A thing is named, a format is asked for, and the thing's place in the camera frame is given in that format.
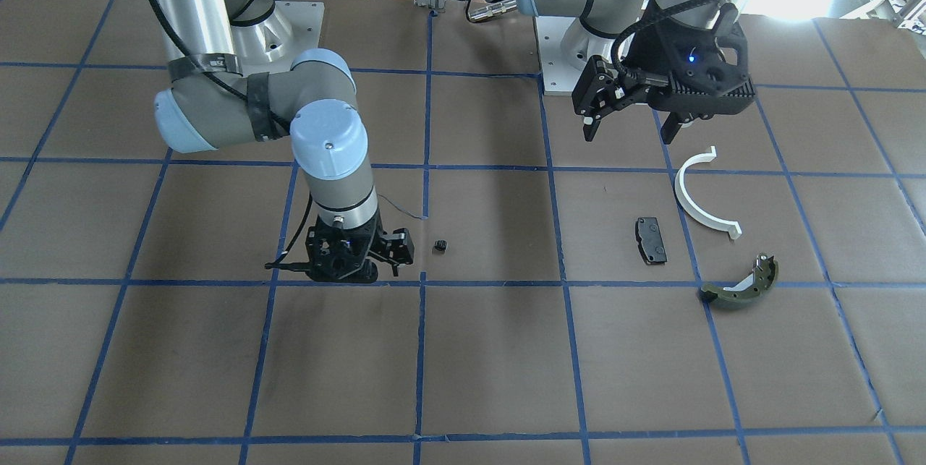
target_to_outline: floor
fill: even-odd
[[[417,261],[370,286],[263,269],[307,197],[287,139],[165,148],[145,1],[0,0],[0,462],[926,463],[906,33],[744,17],[757,105],[670,148],[634,107],[588,145],[539,91],[527,18],[326,4],[377,188],[427,217],[383,204]],[[672,192],[711,145],[688,182],[735,242]],[[781,265],[764,300],[697,300],[760,251]]]

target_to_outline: grid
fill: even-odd
[[[0,277],[0,283],[18,283],[18,284],[43,284],[43,283],[60,283],[66,285],[77,285],[77,284],[96,284],[96,285],[118,285],[119,294],[116,298],[116,303],[113,308],[109,326],[106,328],[106,334],[103,337],[103,344],[99,351],[99,356],[96,362],[95,370],[93,371],[93,376],[90,377],[90,385],[88,387],[86,397],[84,399],[82,409],[80,410],[79,418],[77,419],[76,426],[74,428],[73,436],[71,438],[0,438],[0,448],[3,446],[58,446],[63,445],[67,447],[67,456],[65,458],[65,465],[70,465],[72,463],[75,452],[79,446],[84,445],[240,445],[240,458],[239,463],[245,464],[248,459],[248,452],[250,451],[253,445],[270,445],[270,444],[354,444],[354,443],[383,443],[383,444],[411,444],[413,445],[413,464],[418,465],[421,461],[421,448],[423,444],[430,442],[477,442],[477,441],[517,441],[517,440],[572,440],[579,441],[582,444],[582,459],[586,465],[591,465],[592,463],[592,452],[590,451],[590,442],[593,440],[620,440],[620,439],[661,439],[661,438],[736,438],[739,444],[740,452],[742,455],[742,461],[745,464],[750,464],[750,454],[749,448],[747,445],[747,436],[768,436],[768,435],[856,435],[857,433],[876,433],[876,435],[886,435],[889,439],[894,458],[896,462],[902,464],[904,462],[903,456],[899,446],[897,445],[894,435],[899,435],[899,433],[926,433],[926,425],[892,425],[887,419],[887,416],[882,409],[882,403],[880,402],[880,397],[878,392],[875,390],[874,385],[871,382],[869,370],[866,367],[866,364],[862,358],[859,347],[856,343],[856,338],[854,337],[853,330],[851,329],[848,320],[846,319],[846,313],[844,313],[843,305],[836,293],[837,289],[840,288],[926,288],[926,281],[912,281],[911,283],[870,283],[870,281],[834,281],[830,278],[830,273],[827,268],[827,264],[824,261],[823,254],[820,251],[819,244],[817,244],[816,237],[814,235],[813,228],[811,228],[810,221],[808,221],[806,211],[804,211],[804,205],[802,204],[801,198],[798,195],[797,186],[794,184],[794,176],[801,176],[807,178],[879,178],[879,179],[892,179],[897,186],[899,186],[906,204],[909,206],[910,211],[912,212],[916,222],[919,224],[920,230],[923,230],[923,234],[926,234],[926,227],[924,227],[922,214],[920,214],[919,209],[917,209],[912,198],[910,198],[909,190],[907,190],[905,181],[907,179],[926,179],[926,174],[924,173],[899,173],[894,168],[886,149],[882,142],[880,141],[879,136],[877,135],[875,129],[871,125],[869,117],[866,115],[863,106],[857,98],[857,93],[865,92],[883,92],[883,93],[926,93],[926,89],[887,89],[887,88],[878,88],[878,87],[853,87],[850,85],[849,80],[846,77],[846,73],[843,72],[842,67],[840,66],[836,55],[833,53],[830,44],[827,42],[827,38],[823,31],[820,29],[819,24],[815,23],[817,27],[817,32],[820,34],[821,40],[825,44],[827,53],[829,54],[831,60],[833,60],[834,65],[842,77],[844,82],[843,87],[838,86],[804,86],[804,85],[781,85],[781,84],[757,84],[758,87],[768,87],[768,88],[783,88],[783,89],[794,89],[794,90],[839,90],[839,92],[846,92],[853,99],[854,105],[861,113],[863,120],[867,126],[867,131],[871,134],[874,142],[876,143],[880,154],[883,156],[884,161],[889,167],[889,173],[877,174],[877,173],[844,173],[844,172],[811,172],[811,171],[790,171],[783,154],[781,154],[781,149],[778,148],[778,142],[773,133],[773,127],[770,125],[770,120],[766,116],[765,109],[762,106],[761,99],[757,102],[757,109],[760,112],[761,119],[764,123],[765,129],[770,137],[771,145],[773,145],[775,154],[777,155],[778,162],[780,163],[780,171],[735,171],[734,169],[729,169],[724,171],[723,169],[692,169],[692,173],[705,173],[705,174],[717,174],[717,175],[745,175],[745,176],[783,176],[786,179],[788,187],[791,192],[791,197],[794,199],[794,204],[797,205],[798,212],[800,214],[801,220],[803,222],[804,228],[807,230],[807,235],[810,237],[811,244],[813,246],[814,255],[819,264],[820,269],[823,271],[824,280],[821,283],[814,283],[814,281],[782,281],[778,286],[783,288],[807,288],[807,287],[816,287],[824,288],[830,292],[831,299],[833,300],[833,307],[836,308],[836,311],[842,321],[842,326],[844,328],[844,334],[846,334],[847,340],[852,347],[854,358],[857,361],[857,366],[859,366],[862,375],[867,383],[867,389],[871,396],[871,401],[874,403],[875,408],[877,409],[877,420],[880,423],[877,426],[833,426],[833,427],[789,427],[789,428],[744,428],[741,424],[739,410],[737,408],[736,396],[734,392],[734,386],[732,385],[730,374],[727,369],[727,361],[723,352],[723,344],[718,334],[717,326],[715,326],[714,316],[711,311],[711,308],[705,304],[703,307],[705,319],[707,320],[708,327],[711,335],[711,342],[715,351],[715,356],[718,360],[718,367],[721,370],[721,376],[723,379],[724,390],[727,395],[729,402],[732,419],[734,420],[734,428],[732,429],[700,429],[700,430],[684,430],[684,431],[631,431],[631,432],[596,432],[590,431],[586,423],[585,416],[585,396],[583,396],[582,389],[582,370],[579,368],[579,347],[577,344],[576,330],[575,330],[575,321],[573,319],[573,310],[572,310],[572,289],[579,287],[591,287],[591,286],[607,286],[615,288],[628,288],[628,287],[676,287],[676,288],[690,288],[690,287],[699,287],[703,283],[701,271],[698,265],[697,254],[695,254],[695,243],[692,241],[692,234],[688,226],[687,218],[684,214],[684,211],[681,208],[677,208],[677,212],[681,221],[682,231],[684,231],[684,240],[688,251],[688,257],[690,258],[692,273],[694,274],[693,281],[646,281],[645,283],[640,283],[639,281],[580,281],[572,280],[566,276],[566,263],[564,257],[564,248],[562,240],[562,232],[560,227],[560,210],[558,205],[558,195],[556,194],[556,173],[558,172],[627,172],[627,173],[653,173],[653,174],[665,174],[669,181],[671,182],[674,179],[676,169],[672,166],[671,158],[669,158],[669,151],[666,146],[663,146],[663,155],[666,162],[666,168],[596,168],[595,166],[555,166],[553,165],[553,155],[551,150],[551,141],[550,135],[547,127],[547,115],[545,109],[545,101],[543,101],[543,81],[539,74],[537,73],[514,73],[514,74],[483,74],[483,73],[469,73],[469,72],[441,72],[440,70],[433,69],[433,21],[438,17],[436,13],[430,13],[427,19],[428,25],[428,42],[427,42],[427,66],[424,70],[414,70],[414,69],[353,69],[354,72],[367,72],[367,73],[394,73],[394,74],[417,74],[423,75],[426,79],[426,94],[425,94],[425,118],[424,118],[424,162],[423,164],[374,164],[374,168],[387,168],[387,169],[420,169],[423,172],[423,215],[427,217],[429,215],[429,194],[430,194],[430,175],[433,171],[536,171],[536,172],[546,172],[547,179],[549,183],[549,192],[550,199],[552,202],[552,214],[553,214],[553,233],[556,237],[556,257],[558,258],[558,272],[559,279],[556,281],[450,281],[450,280],[429,280],[427,274],[424,271],[421,271],[420,277],[417,280],[408,280],[408,281],[379,281],[379,283],[371,284],[370,286],[396,286],[396,287],[417,287],[419,289],[419,301],[420,301],[420,311],[419,311],[419,323],[417,324],[417,369],[415,376],[415,431],[411,435],[278,435],[278,436],[267,436],[267,435],[252,435],[252,427],[254,427],[255,413],[258,409],[258,394],[261,387],[261,379],[264,370],[265,359],[267,356],[268,350],[268,340],[271,336],[271,326],[274,314],[274,304],[276,298],[276,291],[281,287],[311,287],[311,286],[320,286],[319,283],[311,283],[311,281],[295,281],[287,280],[286,278],[281,278],[277,270],[274,270],[271,274],[271,278],[268,281],[216,281],[216,280],[143,280],[142,278],[133,278],[132,273],[135,269],[135,263],[138,260],[139,251],[141,250],[143,240],[145,240],[145,234],[148,230],[148,225],[151,221],[153,211],[155,210],[156,202],[158,202],[159,192],[161,186],[164,182],[165,175],[168,173],[169,169],[172,166],[182,166],[182,165],[234,165],[234,166],[281,166],[282,168],[290,168],[290,177],[289,177],[289,186],[287,191],[287,198],[285,201],[284,207],[284,219],[282,220],[280,228],[280,240],[278,243],[277,251],[280,251],[284,247],[284,241],[287,235],[287,225],[289,224],[289,218],[291,215],[292,207],[292,198],[297,191],[297,175],[298,170],[294,162],[274,162],[274,161],[192,161],[192,159],[174,159],[172,158],[172,152],[170,149],[166,151],[165,156],[160,159],[156,158],[142,158],[142,159],[123,159],[123,158],[39,158],[42,153],[43,146],[46,144],[46,141],[53,131],[53,128],[56,125],[57,119],[60,116],[60,113],[64,109],[69,99],[70,93],[78,82],[80,74],[89,69],[163,69],[163,67],[149,67],[149,66],[120,66],[120,65],[92,65],[87,63],[90,52],[93,50],[93,46],[97,38],[99,37],[100,31],[103,29],[103,24],[106,23],[106,18],[109,15],[113,3],[115,0],[109,0],[106,5],[106,9],[103,11],[102,17],[99,20],[99,23],[96,26],[93,37],[90,38],[89,46],[87,46],[82,59],[79,63],[76,64],[40,64],[40,63],[24,63],[24,62],[3,62],[0,63],[0,67],[72,67],[76,69],[72,79],[70,80],[67,89],[65,90],[64,95],[61,98],[59,105],[56,107],[56,111],[52,116],[46,131],[44,131],[42,138],[38,142],[36,149],[33,154],[26,158],[25,156],[3,156],[0,158],[0,163],[23,163],[26,162],[26,169],[23,172],[23,175],[19,181],[19,184],[14,191],[14,194],[10,198],[9,204],[7,204],[6,209],[4,209],[4,214],[0,218],[0,231],[4,228],[9,220],[10,214],[16,208],[17,199],[19,199],[23,188],[29,181],[30,173],[32,173],[33,168],[36,164],[43,163],[90,163],[90,164],[128,164],[128,165],[153,165],[159,167],[158,178],[156,179],[156,184],[152,188],[150,200],[148,202],[148,208],[146,208],[145,217],[143,218],[141,229],[138,231],[135,245],[132,248],[132,257],[129,260],[129,265],[126,267],[125,274],[122,278],[57,278],[57,277],[48,277],[48,278],[13,278],[13,277]],[[540,105],[540,119],[542,122],[543,129],[543,149],[545,150],[546,163],[545,166],[527,166],[527,165],[439,165],[431,164],[430,162],[430,133],[431,133],[431,82],[433,77],[518,77],[518,79],[530,79],[535,80],[537,84],[537,95]],[[659,116],[657,113],[653,112],[653,135],[658,135],[659,128]],[[90,404],[93,402],[93,397],[95,396],[95,390],[97,383],[100,378],[100,374],[103,370],[103,364],[106,362],[107,351],[109,350],[109,344],[112,341],[113,334],[116,329],[116,321],[119,319],[119,313],[122,309],[122,304],[124,298],[126,297],[127,290],[130,286],[166,286],[166,285],[182,285],[182,286],[209,286],[209,287],[267,287],[268,286],[268,302],[266,307],[266,313],[264,317],[264,326],[262,330],[262,336],[260,340],[259,352],[258,352],[258,363],[254,371],[254,380],[252,381],[252,391],[248,404],[247,418],[245,423],[244,432],[241,435],[229,435],[224,436],[224,438],[179,438],[179,436],[156,436],[156,438],[87,438],[82,435],[84,428],[84,423],[86,422],[88,412],[90,410]],[[339,286],[338,284],[325,283],[325,287],[330,286]],[[569,334],[569,353],[572,358],[572,374],[575,387],[575,396],[576,396],[576,412],[578,416],[579,431],[576,432],[550,432],[550,433],[522,433],[522,432],[507,432],[507,433],[493,433],[493,435],[486,435],[485,433],[444,433],[444,435],[429,435],[429,433],[422,433],[422,411],[423,411],[423,389],[424,389],[424,367],[425,367],[425,333],[427,329],[427,294],[429,288],[433,287],[558,287],[562,290],[563,297],[563,307],[565,308],[566,315],[566,329],[568,329]]]

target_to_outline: white plastic arc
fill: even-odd
[[[717,148],[714,145],[710,146],[710,150],[704,154],[693,155],[691,158],[688,158],[688,161],[685,161],[684,164],[679,168],[678,174],[675,175],[675,198],[678,199],[679,204],[684,208],[685,212],[688,212],[688,215],[692,217],[692,220],[695,220],[705,227],[712,228],[714,230],[726,231],[732,240],[738,239],[740,235],[743,235],[743,229],[740,228],[740,223],[737,221],[727,221],[721,220],[716,216],[708,214],[704,211],[704,208],[698,207],[697,202],[692,200],[692,196],[688,194],[688,189],[685,188],[685,171],[691,165],[697,163],[709,163],[714,161],[717,158]]]

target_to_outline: metal base plate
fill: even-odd
[[[307,49],[318,47],[318,37],[321,36],[321,20],[325,14],[325,4],[320,1],[278,1],[277,10],[292,24],[292,34],[294,40],[288,43],[284,55],[280,59],[267,62],[261,59],[255,62],[254,59],[239,57],[242,64],[242,75],[248,76],[254,73],[280,73],[288,72],[292,65],[292,60]]]
[[[537,48],[543,72],[545,95],[571,95],[582,70],[570,66],[563,57],[559,43],[575,17],[536,17]]]

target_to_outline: small black object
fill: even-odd
[[[659,234],[659,221],[655,218],[637,218],[636,237],[646,264],[664,264],[668,260],[662,234]]]

